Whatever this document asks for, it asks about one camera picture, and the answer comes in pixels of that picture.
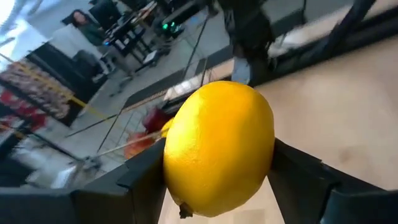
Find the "gray floor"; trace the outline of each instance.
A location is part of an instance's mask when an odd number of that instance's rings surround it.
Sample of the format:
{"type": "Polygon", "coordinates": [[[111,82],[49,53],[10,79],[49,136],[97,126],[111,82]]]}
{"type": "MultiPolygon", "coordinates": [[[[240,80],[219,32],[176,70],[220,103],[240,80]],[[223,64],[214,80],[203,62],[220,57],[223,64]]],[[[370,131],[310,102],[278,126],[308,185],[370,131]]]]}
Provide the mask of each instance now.
{"type": "MultiPolygon", "coordinates": [[[[306,15],[309,21],[313,21],[328,12],[333,12],[346,4],[350,4],[351,1],[352,0],[309,0],[306,15]]],[[[289,12],[300,8],[301,5],[302,1],[269,0],[265,3],[264,7],[269,13],[271,20],[274,21],[289,12]]],[[[100,111],[104,116],[116,114],[121,109],[127,98],[133,93],[161,80],[181,68],[184,68],[187,65],[193,46],[199,36],[201,28],[200,24],[204,17],[204,14],[200,14],[189,20],[187,22],[188,28],[186,33],[183,34],[183,37],[179,38],[179,40],[175,41],[175,45],[172,47],[170,55],[162,58],[156,67],[148,68],[140,72],[140,75],[136,77],[121,94],[110,98],[109,93],[114,91],[117,87],[118,81],[123,77],[122,73],[115,74],[115,76],[105,84],[98,97],[92,103],[92,107],[100,111]]],[[[228,43],[229,39],[224,31],[223,18],[222,15],[219,14],[210,19],[209,23],[205,27],[203,37],[200,40],[197,52],[193,56],[188,74],[193,75],[199,59],[222,49],[227,46],[228,43]]],[[[132,58],[128,58],[128,60],[133,67],[137,66],[137,63],[132,58]]],[[[109,136],[106,138],[101,147],[101,151],[124,144],[127,138],[125,128],[130,132],[140,131],[140,129],[143,128],[140,125],[141,117],[147,113],[148,108],[160,100],[161,99],[155,100],[150,102],[148,105],[143,105],[140,108],[121,115],[109,136]]],[[[85,128],[101,119],[102,117],[95,116],[91,113],[85,113],[74,122],[71,129],[64,128],[56,124],[56,122],[52,122],[51,130],[44,132],[44,134],[59,143],[59,145],[64,147],[66,150],[79,157],[92,156],[95,155],[97,150],[100,148],[100,145],[114,119],[110,119],[108,122],[103,122],[96,125],[94,128],[90,128],[72,137],[65,138],[64,136],[85,128]]],[[[121,154],[123,154],[123,152],[104,156],[103,170],[109,171],[119,166],[124,160],[121,154]]],[[[55,155],[49,157],[49,161],[51,161],[50,163],[56,167],[66,166],[68,162],[65,159],[61,160],[59,156],[55,155]]]]}

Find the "wall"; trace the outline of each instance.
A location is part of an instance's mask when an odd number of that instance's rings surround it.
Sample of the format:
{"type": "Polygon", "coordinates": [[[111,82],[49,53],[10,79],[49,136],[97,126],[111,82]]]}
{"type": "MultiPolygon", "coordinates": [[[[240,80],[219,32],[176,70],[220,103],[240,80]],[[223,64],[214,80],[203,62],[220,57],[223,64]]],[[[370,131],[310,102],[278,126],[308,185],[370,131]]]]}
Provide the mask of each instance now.
{"type": "Polygon", "coordinates": [[[59,4],[42,11],[38,15],[29,18],[27,21],[35,27],[42,35],[51,38],[52,33],[64,25],[61,20],[70,15],[75,9],[81,9],[88,12],[91,6],[88,4],[89,0],[68,0],[62,1],[59,4]]]}

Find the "person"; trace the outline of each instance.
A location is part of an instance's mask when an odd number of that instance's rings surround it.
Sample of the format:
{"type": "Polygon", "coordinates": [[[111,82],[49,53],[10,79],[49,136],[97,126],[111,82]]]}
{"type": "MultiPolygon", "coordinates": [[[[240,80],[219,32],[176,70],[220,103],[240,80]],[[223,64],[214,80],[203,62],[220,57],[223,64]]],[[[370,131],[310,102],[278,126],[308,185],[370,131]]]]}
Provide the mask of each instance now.
{"type": "Polygon", "coordinates": [[[99,52],[107,54],[114,59],[115,65],[123,70],[127,77],[132,79],[135,74],[127,65],[123,55],[112,45],[106,45],[108,39],[104,30],[95,22],[93,22],[84,12],[77,9],[72,13],[72,24],[92,43],[99,52]]]}

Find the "yellow lemon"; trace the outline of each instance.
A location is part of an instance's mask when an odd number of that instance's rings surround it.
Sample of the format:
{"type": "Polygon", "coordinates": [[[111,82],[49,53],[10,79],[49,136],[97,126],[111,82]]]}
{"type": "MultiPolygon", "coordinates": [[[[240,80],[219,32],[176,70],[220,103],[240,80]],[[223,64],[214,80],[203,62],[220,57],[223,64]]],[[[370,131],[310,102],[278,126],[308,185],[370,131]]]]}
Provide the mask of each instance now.
{"type": "Polygon", "coordinates": [[[173,119],[174,119],[174,118],[170,119],[168,122],[166,122],[166,123],[163,125],[163,128],[162,128],[162,138],[166,138],[166,137],[167,137],[167,133],[168,133],[168,131],[169,131],[169,129],[170,129],[172,123],[173,123],[173,119]]]}
{"type": "Polygon", "coordinates": [[[244,204],[271,167],[274,142],[272,110],[260,93],[226,81],[201,87],[167,134],[164,172],[174,201],[206,217],[244,204]]]}

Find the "orange object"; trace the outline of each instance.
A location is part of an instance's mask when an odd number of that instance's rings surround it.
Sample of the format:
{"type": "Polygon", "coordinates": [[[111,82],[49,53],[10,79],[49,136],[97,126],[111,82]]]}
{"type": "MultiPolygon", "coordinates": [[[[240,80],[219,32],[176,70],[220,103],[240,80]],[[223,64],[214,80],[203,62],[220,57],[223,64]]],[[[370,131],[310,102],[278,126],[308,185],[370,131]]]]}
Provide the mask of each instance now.
{"type": "MultiPolygon", "coordinates": [[[[130,136],[127,139],[127,142],[133,141],[135,139],[140,139],[147,136],[146,133],[134,133],[130,134],[130,136]]],[[[126,159],[130,159],[134,157],[135,155],[139,154],[140,152],[144,151],[145,149],[151,147],[155,143],[155,139],[149,138],[149,139],[144,139],[139,142],[135,142],[131,145],[128,145],[124,148],[124,157],[126,159]]]]}

